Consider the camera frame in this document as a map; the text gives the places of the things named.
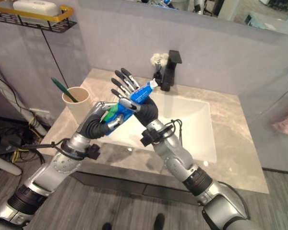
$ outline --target sink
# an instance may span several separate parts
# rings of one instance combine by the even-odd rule
[[[161,93],[152,93],[151,98],[159,109],[159,120],[164,124],[171,119],[182,121],[182,144],[193,159],[216,162],[216,147],[212,130],[210,106],[207,102]],[[179,125],[175,134],[179,136]],[[145,128],[135,116],[130,117],[109,136],[98,139],[100,142],[123,145],[132,148],[153,151],[153,146],[146,147],[140,142]]]

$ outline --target black faucet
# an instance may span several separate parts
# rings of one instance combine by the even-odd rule
[[[169,91],[170,87],[174,85],[175,68],[177,63],[182,63],[179,51],[170,50],[168,52],[168,63],[161,83],[161,90]]]

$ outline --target robot forearm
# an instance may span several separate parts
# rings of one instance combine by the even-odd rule
[[[94,159],[98,155],[99,147],[90,146],[89,142],[90,139],[78,133],[64,140],[52,160],[43,164],[0,206],[0,226],[17,229],[28,224],[48,196],[80,167],[84,157]]]
[[[153,144],[169,172],[181,181],[203,208],[203,217],[213,230],[259,230],[248,220],[247,213],[234,193],[213,180],[196,165],[191,154],[184,149],[171,129],[159,120],[151,122],[144,132],[145,144]]]

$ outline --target white flower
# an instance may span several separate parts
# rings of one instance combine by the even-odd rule
[[[168,59],[161,59],[161,60],[160,60],[160,65],[161,65],[161,67],[166,66],[167,63],[168,63]]]
[[[158,65],[160,63],[160,54],[154,54],[151,58],[150,58],[150,63],[152,63],[152,65]]]
[[[165,59],[166,61],[168,60],[168,54],[160,54],[161,59]]]

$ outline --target green toothbrush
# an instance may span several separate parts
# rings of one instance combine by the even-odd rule
[[[73,102],[78,102],[72,95],[70,92],[68,92],[68,90],[55,78],[51,78],[51,80],[53,81],[53,83],[55,83],[55,85],[63,92],[65,93]]]

